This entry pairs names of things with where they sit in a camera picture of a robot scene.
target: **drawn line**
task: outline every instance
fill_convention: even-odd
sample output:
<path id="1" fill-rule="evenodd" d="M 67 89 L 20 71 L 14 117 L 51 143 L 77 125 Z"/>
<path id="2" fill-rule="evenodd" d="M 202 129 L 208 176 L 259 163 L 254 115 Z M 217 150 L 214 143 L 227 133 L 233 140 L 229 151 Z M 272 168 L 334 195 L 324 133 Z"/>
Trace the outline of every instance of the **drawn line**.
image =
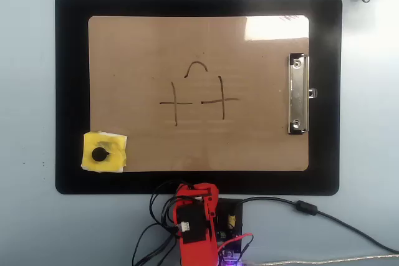
<path id="1" fill-rule="evenodd" d="M 218 76 L 219 77 L 219 81 L 220 81 L 220 89 L 221 89 L 221 91 L 222 91 L 222 110 L 223 110 L 223 118 L 222 118 L 222 120 L 224 120 L 224 90 L 223 90 L 223 80 L 222 80 L 222 77 L 221 76 Z"/>
<path id="2" fill-rule="evenodd" d="M 194 64 L 202 65 L 202 66 L 204 67 L 205 71 L 208 71 L 208 68 L 205 66 L 204 63 L 200 62 L 199 60 L 196 60 L 196 61 L 192 62 L 191 65 L 188 67 L 188 70 L 187 70 L 187 73 L 186 73 L 186 75 L 185 75 L 185 78 L 188 77 L 188 74 L 189 74 L 189 72 L 190 72 L 191 66 L 194 65 Z"/>
<path id="3" fill-rule="evenodd" d="M 160 102 L 160 104 L 175 104 L 174 102 Z M 177 105 L 185 105 L 185 104 L 192 104 L 192 103 L 189 103 L 189 102 L 177 102 L 176 103 Z"/>
<path id="4" fill-rule="evenodd" d="M 224 101 L 239 101 L 239 98 L 225 98 Z M 201 101 L 201 104 L 210 104 L 210 103 L 218 103 L 222 102 L 222 99 L 212 100 L 212 101 Z"/>
<path id="5" fill-rule="evenodd" d="M 176 89 L 175 85 L 172 81 L 172 89 L 173 89 L 173 104 L 175 105 L 175 126 L 177 126 L 177 98 L 176 98 Z"/>

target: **cable connector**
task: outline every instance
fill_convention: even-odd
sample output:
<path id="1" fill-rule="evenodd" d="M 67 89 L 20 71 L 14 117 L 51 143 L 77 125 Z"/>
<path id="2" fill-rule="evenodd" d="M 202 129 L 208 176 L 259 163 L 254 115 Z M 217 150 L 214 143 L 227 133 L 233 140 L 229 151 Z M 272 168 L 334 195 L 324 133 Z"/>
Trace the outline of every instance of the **cable connector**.
<path id="1" fill-rule="evenodd" d="M 316 215 L 318 210 L 317 210 L 317 206 L 309 204 L 308 202 L 304 202 L 304 201 L 297 201 L 295 204 L 295 208 L 298 211 L 301 211 L 303 213 L 306 214 L 310 214 L 310 215 Z"/>
<path id="2" fill-rule="evenodd" d="M 182 221 L 180 222 L 178 225 L 179 231 L 180 232 L 187 232 L 188 230 L 190 230 L 190 223 L 187 221 Z"/>

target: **yellow capacitor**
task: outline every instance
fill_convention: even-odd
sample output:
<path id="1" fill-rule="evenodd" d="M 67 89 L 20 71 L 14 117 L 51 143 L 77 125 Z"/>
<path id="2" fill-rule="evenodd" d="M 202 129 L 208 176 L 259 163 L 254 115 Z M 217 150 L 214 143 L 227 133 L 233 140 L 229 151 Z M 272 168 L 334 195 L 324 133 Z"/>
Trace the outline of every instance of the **yellow capacitor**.
<path id="1" fill-rule="evenodd" d="M 230 229 L 233 229 L 236 226 L 236 216 L 229 215 L 228 224 Z"/>

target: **white cable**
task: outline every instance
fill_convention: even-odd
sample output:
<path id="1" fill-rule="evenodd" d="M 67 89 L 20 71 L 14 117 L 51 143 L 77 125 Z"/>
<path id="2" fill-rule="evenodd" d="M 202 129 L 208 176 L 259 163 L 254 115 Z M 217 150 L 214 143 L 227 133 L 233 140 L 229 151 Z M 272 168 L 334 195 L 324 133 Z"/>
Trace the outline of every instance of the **white cable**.
<path id="1" fill-rule="evenodd" d="M 399 255 L 369 255 L 366 257 L 355 257 L 355 258 L 344 258 L 326 261 L 281 261 L 281 262 L 269 262 L 263 264 L 254 264 L 252 262 L 245 262 L 245 266 L 275 266 L 275 265 L 288 265 L 288 264 L 302 264 L 302 265 L 323 265 L 332 263 L 342 263 L 342 262 L 353 262 L 361 260 L 372 260 L 372 259 L 386 259 L 386 258 L 399 258 Z"/>

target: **black knob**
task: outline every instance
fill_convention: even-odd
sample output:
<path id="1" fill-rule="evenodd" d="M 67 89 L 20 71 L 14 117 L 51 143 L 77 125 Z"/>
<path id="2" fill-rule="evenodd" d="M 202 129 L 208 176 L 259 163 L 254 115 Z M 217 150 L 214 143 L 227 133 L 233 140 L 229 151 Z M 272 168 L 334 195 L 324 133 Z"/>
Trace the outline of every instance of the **black knob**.
<path id="1" fill-rule="evenodd" d="M 92 157 L 95 161 L 101 162 L 104 161 L 109 154 L 110 153 L 108 153 L 104 148 L 98 147 L 93 150 Z"/>

